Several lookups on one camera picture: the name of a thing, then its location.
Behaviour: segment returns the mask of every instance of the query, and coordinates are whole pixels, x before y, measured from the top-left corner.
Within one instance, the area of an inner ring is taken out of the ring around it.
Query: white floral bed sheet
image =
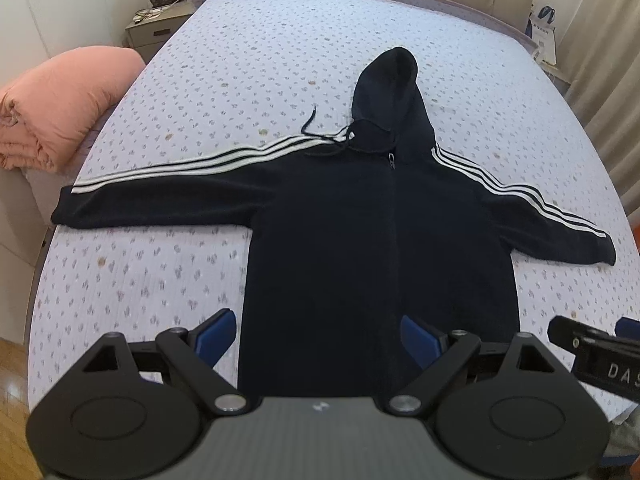
[[[404,46],[440,145],[504,182],[537,184],[607,230],[615,266],[513,255],[522,329],[547,342],[562,314],[612,332],[636,316],[640,262],[620,201],[554,86],[514,39],[442,12],[386,0],[206,0],[110,117],[80,176],[95,177],[350,122],[360,72]],[[229,307],[241,329],[251,233],[234,226],[58,228],[42,273],[29,352],[29,402],[104,332],[145,340]],[[550,346],[570,366],[572,356]],[[216,369],[236,382],[238,339]],[[629,402],[589,388],[609,418]]]

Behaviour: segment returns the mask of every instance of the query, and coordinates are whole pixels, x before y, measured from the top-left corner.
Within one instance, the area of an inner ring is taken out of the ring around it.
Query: triangular cutout
[[[519,370],[553,373],[554,368],[546,361],[535,346],[523,346],[520,350]]]
[[[96,356],[84,367],[85,372],[105,372],[107,370],[117,370],[118,359],[113,346],[105,346],[100,349]]]

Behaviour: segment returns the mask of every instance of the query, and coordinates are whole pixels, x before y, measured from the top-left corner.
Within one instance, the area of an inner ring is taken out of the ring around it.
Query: beige curtain
[[[640,225],[640,0],[584,0],[558,46],[565,98]]]

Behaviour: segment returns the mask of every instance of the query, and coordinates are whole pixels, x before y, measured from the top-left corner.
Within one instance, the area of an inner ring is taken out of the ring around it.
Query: pink comforter
[[[62,170],[144,67],[129,48],[87,46],[23,73],[0,89],[0,167]]]

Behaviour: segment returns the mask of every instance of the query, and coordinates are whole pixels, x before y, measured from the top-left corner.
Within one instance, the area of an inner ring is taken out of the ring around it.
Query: black hoodie
[[[388,394],[419,370],[404,314],[487,341],[518,330],[510,253],[615,263],[609,235],[441,149],[404,48],[356,85],[353,123],[79,180],[52,221],[75,228],[238,224],[253,238],[238,387],[268,396]]]

